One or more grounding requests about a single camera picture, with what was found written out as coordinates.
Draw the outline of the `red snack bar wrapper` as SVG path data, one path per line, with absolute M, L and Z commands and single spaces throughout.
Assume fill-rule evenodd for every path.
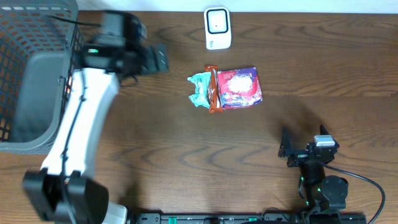
M 210 82 L 208 85 L 208 101 L 209 101 L 209 113 L 222 113 L 223 107 L 221 105 L 220 94 L 217 82 L 217 65 L 205 66 L 205 71 L 210 72 Z

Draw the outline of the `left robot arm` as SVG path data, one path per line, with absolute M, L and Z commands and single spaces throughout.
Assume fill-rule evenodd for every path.
M 77 52 L 78 67 L 55 142 L 39 171 L 22 186 L 41 220 L 56 223 L 127 223 L 127 208 L 97 183 L 95 157 L 104 121 L 126 78 L 166 72 L 162 44 L 143 45 L 146 27 L 134 14 L 106 11 L 100 33 Z

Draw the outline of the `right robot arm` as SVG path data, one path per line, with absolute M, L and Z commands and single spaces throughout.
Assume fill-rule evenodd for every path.
M 323 125 L 305 149 L 294 149 L 287 128 L 282 130 L 278 156 L 287 159 L 287 167 L 300 169 L 298 192 L 307 202 L 306 210 L 300 214 L 303 223 L 341 223 L 340 210 L 346 208 L 348 181 L 325 175 L 324 170 L 339 147 Z

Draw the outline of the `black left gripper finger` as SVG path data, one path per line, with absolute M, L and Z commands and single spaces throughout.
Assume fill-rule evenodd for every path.
M 141 75 L 155 73 L 155 52 L 152 46 L 144 47 L 144 60 L 141 66 Z
M 157 44 L 154 47 L 155 65 L 158 72 L 169 71 L 169 58 L 164 44 Z

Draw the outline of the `red purple pad packet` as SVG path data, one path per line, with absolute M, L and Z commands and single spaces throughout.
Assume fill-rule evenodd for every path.
M 256 67 L 218 71 L 217 81 L 221 104 L 225 110 L 247 108 L 262 101 Z

